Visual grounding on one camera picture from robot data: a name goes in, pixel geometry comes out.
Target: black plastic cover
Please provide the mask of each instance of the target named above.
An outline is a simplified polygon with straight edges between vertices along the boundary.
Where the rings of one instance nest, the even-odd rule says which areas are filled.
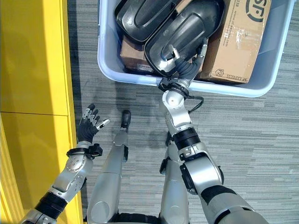
[[[133,42],[144,44],[181,0],[121,0],[114,10],[117,24]]]
[[[169,45],[178,50],[181,58],[189,60],[203,39],[220,26],[224,8],[223,0],[193,0],[177,17],[170,17],[144,46],[145,57],[154,71],[171,77],[176,70]]]

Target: plastic storage bin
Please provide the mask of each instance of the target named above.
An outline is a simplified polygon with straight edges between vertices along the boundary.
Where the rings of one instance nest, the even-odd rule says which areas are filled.
[[[259,54],[247,84],[221,85],[194,81],[190,86],[191,90],[243,97],[259,97],[268,92],[277,76],[295,1],[272,0]],[[100,0],[99,3],[99,67],[106,77],[114,81],[157,86],[161,77],[125,72],[120,58],[122,37],[114,21],[117,3],[118,0]]]

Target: yellow panel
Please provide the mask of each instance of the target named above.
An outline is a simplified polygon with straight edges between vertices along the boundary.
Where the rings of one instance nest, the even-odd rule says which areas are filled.
[[[24,209],[31,209],[64,168],[70,148],[68,118],[5,112],[1,115],[21,202]],[[74,201],[66,210],[76,207]],[[61,223],[78,223],[68,222],[65,213],[60,218]]]
[[[60,0],[0,1],[1,111],[68,115],[62,13]]]
[[[24,210],[15,181],[13,166],[10,161],[1,115],[0,135],[1,221],[5,223],[17,223],[23,218]]]

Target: black joint band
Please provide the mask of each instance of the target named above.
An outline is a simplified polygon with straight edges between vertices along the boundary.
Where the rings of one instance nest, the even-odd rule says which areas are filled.
[[[198,134],[193,127],[176,133],[173,136],[173,139],[178,147],[178,150],[200,142]]]
[[[35,209],[53,219],[57,219],[60,213],[63,212],[66,205],[67,202],[64,199],[51,192],[47,192],[40,199]]]
[[[229,188],[223,187],[221,185],[215,185],[209,188],[204,189],[201,192],[201,196],[202,198],[205,200],[205,202],[209,205],[210,201],[217,195],[219,194],[223,194],[223,193],[231,193],[231,194],[235,194],[236,193]]]

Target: brown cardboard box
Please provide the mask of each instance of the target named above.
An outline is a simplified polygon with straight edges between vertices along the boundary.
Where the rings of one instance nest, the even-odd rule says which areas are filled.
[[[199,78],[247,83],[261,44],[271,0],[224,1],[223,21],[209,38]]]
[[[122,39],[121,58],[127,69],[154,72],[145,59],[143,45],[130,42],[126,36]]]

